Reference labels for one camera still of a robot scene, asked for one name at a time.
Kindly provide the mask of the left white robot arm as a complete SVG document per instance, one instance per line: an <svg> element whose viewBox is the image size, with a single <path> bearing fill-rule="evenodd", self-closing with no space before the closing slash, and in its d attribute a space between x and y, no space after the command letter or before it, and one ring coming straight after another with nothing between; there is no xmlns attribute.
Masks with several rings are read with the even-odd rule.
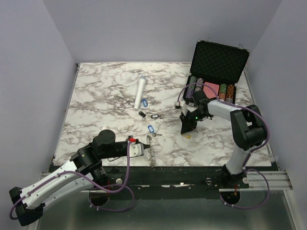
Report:
<svg viewBox="0 0 307 230"><path fill-rule="evenodd" d="M150 148L138 139L129 136L125 141L116 141L113 131L102 130L88 145L77 150L62 166L40 181L25 188L14 187L9 191L13 206L11 220L27 226L43 215L44 209L74 193L87 189L100 189L115 194L127 188L130 159L144 155ZM127 158L126 175L121 184L110 184L102 166L103 159Z"/></svg>

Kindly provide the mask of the yellow key tag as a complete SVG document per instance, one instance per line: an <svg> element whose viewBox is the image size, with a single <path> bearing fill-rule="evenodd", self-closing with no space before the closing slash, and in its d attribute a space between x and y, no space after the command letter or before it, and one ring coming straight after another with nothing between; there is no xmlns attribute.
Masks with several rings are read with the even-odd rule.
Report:
<svg viewBox="0 0 307 230"><path fill-rule="evenodd" d="M191 136L189 134L182 134L183 137L187 138L187 139L190 139Z"/></svg>

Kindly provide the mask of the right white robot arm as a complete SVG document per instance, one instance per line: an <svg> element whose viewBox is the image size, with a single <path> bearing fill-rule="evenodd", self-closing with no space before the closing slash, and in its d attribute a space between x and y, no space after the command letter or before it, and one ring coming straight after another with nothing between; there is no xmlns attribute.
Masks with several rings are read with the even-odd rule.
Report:
<svg viewBox="0 0 307 230"><path fill-rule="evenodd" d="M268 142L269 132L260 110L254 104L241 106L221 99L209 99L203 91L194 93L193 101L197 108L192 112L184 101L175 103L175 108L181 109L182 135L195 130L197 123L205 118L218 116L231 122L236 145L222 168L221 183L227 188L233 187L244 175L251 153Z"/></svg>

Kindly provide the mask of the large metal keyring disc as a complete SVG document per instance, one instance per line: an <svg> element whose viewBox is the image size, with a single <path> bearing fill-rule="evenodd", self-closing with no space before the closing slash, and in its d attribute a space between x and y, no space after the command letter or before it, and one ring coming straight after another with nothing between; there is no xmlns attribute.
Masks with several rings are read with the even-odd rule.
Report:
<svg viewBox="0 0 307 230"><path fill-rule="evenodd" d="M150 161L150 167L154 167L156 165L156 159L155 159L155 152L154 152L154 149L152 147L152 137L147 135L146 136L146 143L147 145L149 145L149 148L148 148L148 153L149 153L149 161Z"/></svg>

